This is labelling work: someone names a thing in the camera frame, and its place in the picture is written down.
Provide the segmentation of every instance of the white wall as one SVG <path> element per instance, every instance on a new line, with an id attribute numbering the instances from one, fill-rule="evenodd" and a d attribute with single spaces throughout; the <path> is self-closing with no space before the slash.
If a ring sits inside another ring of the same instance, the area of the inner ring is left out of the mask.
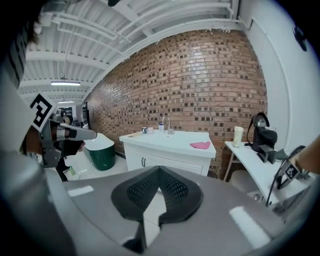
<path id="1" fill-rule="evenodd" d="M 293 150 L 320 134 L 320 65 L 307 42 L 303 51 L 294 22 L 271 0 L 242 0 L 239 16 L 266 82 L 268 118 L 277 128 L 276 149 Z"/>

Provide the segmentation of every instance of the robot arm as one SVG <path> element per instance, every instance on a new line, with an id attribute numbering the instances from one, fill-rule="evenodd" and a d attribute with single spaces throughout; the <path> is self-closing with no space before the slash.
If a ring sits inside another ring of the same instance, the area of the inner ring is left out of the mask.
<path id="1" fill-rule="evenodd" d="M 41 94 L 35 97 L 30 108 L 36 114 L 32 126 L 38 131 L 44 168 L 56 167 L 60 158 L 75 155 L 83 140 L 97 137 L 93 130 L 63 123 L 62 111 L 58 109 L 55 112 L 56 106 Z"/>

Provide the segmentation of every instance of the white countertop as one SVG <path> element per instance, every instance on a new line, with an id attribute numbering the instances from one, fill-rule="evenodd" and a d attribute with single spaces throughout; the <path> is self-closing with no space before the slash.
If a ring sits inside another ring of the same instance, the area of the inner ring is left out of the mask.
<path id="1" fill-rule="evenodd" d="M 140 134 L 136 137 L 124 135 L 119 139 L 124 143 L 155 150 L 203 158 L 216 157 L 216 150 L 209 138 L 208 132 L 175 131 L 174 134 L 168 135 L 167 131 L 160 133 L 159 130 L 154 130 L 153 134 Z M 208 149 L 198 149 L 190 145 L 190 143 L 197 142 L 210 142 L 210 146 Z"/>
<path id="2" fill-rule="evenodd" d="M 242 143 L 240 147 L 234 147 L 231 141 L 226 141 L 225 145 L 244 165 L 244 167 L 258 186 L 259 190 L 267 200 L 271 184 L 274 180 L 276 172 L 281 165 L 281 162 L 276 161 L 274 164 L 270 163 L 269 161 L 266 163 L 262 162 L 257 153 L 254 152 L 251 147 L 244 146 L 244 143 Z M 311 173 L 310 176 L 311 177 L 308 180 L 294 179 L 289 185 L 280 190 L 277 189 L 276 186 L 274 186 L 270 195 L 271 204 L 273 205 L 278 202 L 283 202 L 284 200 L 289 199 L 306 189 L 315 179 L 313 173 Z"/>

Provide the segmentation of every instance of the person's arm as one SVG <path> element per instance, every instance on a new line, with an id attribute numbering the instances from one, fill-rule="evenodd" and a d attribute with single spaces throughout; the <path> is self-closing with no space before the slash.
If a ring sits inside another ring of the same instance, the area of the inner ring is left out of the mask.
<path id="1" fill-rule="evenodd" d="M 290 161 L 299 169 L 320 174 L 320 135 Z"/>

